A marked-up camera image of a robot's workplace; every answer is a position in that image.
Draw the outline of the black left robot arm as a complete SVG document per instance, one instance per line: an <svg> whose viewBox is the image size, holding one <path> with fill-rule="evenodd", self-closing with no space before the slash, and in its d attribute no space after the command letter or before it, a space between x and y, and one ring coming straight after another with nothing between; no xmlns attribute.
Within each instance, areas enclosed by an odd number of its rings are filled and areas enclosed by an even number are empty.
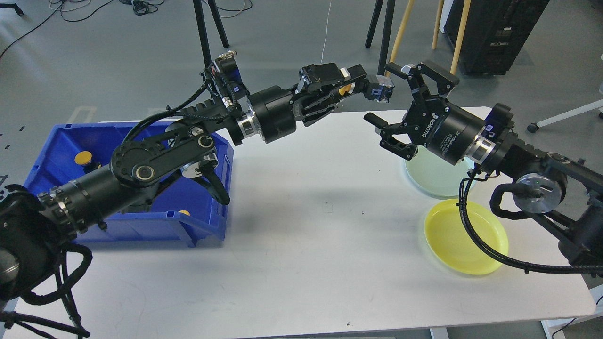
<svg viewBox="0 0 603 339"><path fill-rule="evenodd" d="M226 52L202 71L202 86L182 105L138 122L115 148L107 165L39 195L21 185L1 191L1 307L21 298L31 305L63 302L73 324L2 311L9 329L18 325L45 338L39 324L87 338L73 299L73 286L92 262L92 252L74 244L92 226L128 209L149 207L175 180L189 177L220 204L230 197L214 169L215 139L226 129L234 144L260 135L266 143L324 118L344 98L375 98L377 76L361 65L308 65L288 89L273 86L250 94L235 52Z"/></svg>

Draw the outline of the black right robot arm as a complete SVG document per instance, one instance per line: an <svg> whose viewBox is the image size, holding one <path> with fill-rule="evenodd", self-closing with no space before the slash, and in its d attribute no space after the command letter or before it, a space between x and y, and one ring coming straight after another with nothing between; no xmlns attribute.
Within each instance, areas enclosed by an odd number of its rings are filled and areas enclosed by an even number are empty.
<svg viewBox="0 0 603 339"><path fill-rule="evenodd" d="M413 102L402 122L388 124L373 113L364 117L381 136L380 146L409 161L423 146L444 161L456 165L474 162L459 185L459 214L477 247L498 262L526 273L602 275L601 174L558 153L543 152L526 144L514 132L510 107L498 103L481 119L448 101L459 78L431 61L417 65L386 64L390 73L409 83ZM531 218L558 240L568 260L566 266L540 265L513 259L482 240L469 220L469 186L499 174L512 178L498 185L489 208L498 217Z"/></svg>

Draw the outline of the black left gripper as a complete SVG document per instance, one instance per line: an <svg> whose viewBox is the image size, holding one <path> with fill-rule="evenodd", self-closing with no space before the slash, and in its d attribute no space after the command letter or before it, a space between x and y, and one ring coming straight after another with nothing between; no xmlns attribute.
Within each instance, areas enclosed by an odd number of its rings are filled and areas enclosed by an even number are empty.
<svg viewBox="0 0 603 339"><path fill-rule="evenodd" d="M295 87L272 86L248 95L247 136L260 135L271 143L296 131L297 122L309 127L325 118L339 104L331 91L367 76L362 65L338 67L334 63L308 65L299 71Z"/></svg>

